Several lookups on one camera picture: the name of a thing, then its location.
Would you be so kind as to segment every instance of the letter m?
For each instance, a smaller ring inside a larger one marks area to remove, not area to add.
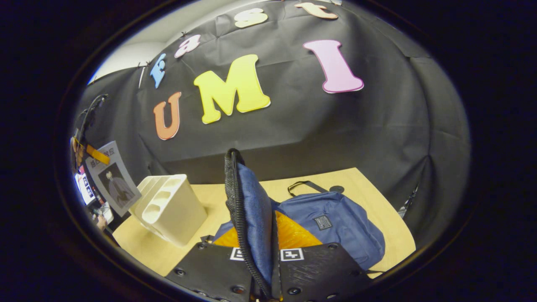
[[[194,85],[200,89],[204,111],[201,121],[204,124],[220,119],[221,113],[216,110],[214,103],[230,116],[233,113],[235,93],[238,94],[239,112],[253,111],[270,105],[270,97],[263,94],[257,78],[257,59],[257,55],[249,54],[233,61],[225,82],[212,71],[204,72],[194,80]]]

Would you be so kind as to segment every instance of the white organizer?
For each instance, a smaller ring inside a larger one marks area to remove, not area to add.
[[[142,198],[130,209],[142,225],[177,246],[188,243],[207,212],[185,174],[148,176],[139,185]]]

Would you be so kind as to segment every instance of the pink letter i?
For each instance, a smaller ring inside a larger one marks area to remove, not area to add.
[[[339,51],[341,43],[335,40],[317,40],[304,43],[319,60],[326,81],[323,90],[329,94],[356,91],[364,87],[364,82],[355,77]]]

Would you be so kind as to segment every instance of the wooden table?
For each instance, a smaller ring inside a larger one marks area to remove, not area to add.
[[[290,198],[287,187],[304,180],[312,181],[325,189],[334,185],[343,186],[345,188],[343,194],[361,205],[367,211],[369,220],[382,231],[386,252],[384,258],[371,270],[386,271],[416,250],[414,239],[399,214],[356,168],[264,181],[261,185],[268,196],[277,202],[283,202]],[[161,276],[166,276],[188,251],[200,242],[200,237],[216,234],[220,225],[230,220],[225,205],[227,198],[223,184],[192,185],[192,189],[207,210],[208,217],[187,245],[177,247],[162,240],[145,229],[134,216],[125,220],[113,233],[114,238],[126,252]],[[306,185],[299,185],[293,193],[298,195],[317,191]],[[380,274],[369,274],[372,278],[378,275]]]

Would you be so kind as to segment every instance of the foam letter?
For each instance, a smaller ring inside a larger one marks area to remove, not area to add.
[[[349,65],[339,51],[341,43],[334,40],[317,40],[304,43],[319,60],[326,81],[323,90],[329,94],[356,91],[364,87],[364,82],[352,74]]]
[[[168,98],[168,103],[171,105],[171,125],[166,127],[164,124],[164,107],[166,102],[159,103],[153,109],[155,114],[155,125],[157,127],[157,135],[161,140],[169,140],[173,138],[179,130],[179,98],[181,92],[176,92]]]
[[[337,19],[337,15],[335,13],[326,13],[323,10],[326,9],[326,7],[322,5],[315,5],[310,2],[304,2],[295,4],[296,8],[303,8],[305,9],[310,15],[313,15],[315,17],[323,18],[323,19]]]
[[[263,12],[262,9],[251,9],[251,10],[246,10],[246,11],[236,14],[235,26],[244,28],[244,27],[248,27],[251,25],[263,23],[269,17],[262,12]]]
[[[164,77],[164,57],[166,54],[161,54],[160,57],[158,57],[157,62],[153,66],[153,69],[151,69],[151,72],[149,73],[154,79],[155,79],[155,88],[158,88],[160,85],[162,78]]]
[[[214,107],[213,100],[230,116],[233,113],[235,93],[238,94],[239,112],[253,111],[270,105],[270,97],[263,94],[257,78],[257,59],[257,55],[249,54],[233,61],[226,82],[212,71],[206,71],[194,80],[194,85],[200,89],[204,111],[201,121],[204,124],[220,119],[221,113]]]
[[[179,49],[175,52],[174,57],[181,57],[185,53],[189,53],[196,49],[198,45],[200,45],[200,34],[194,35],[179,45]]]

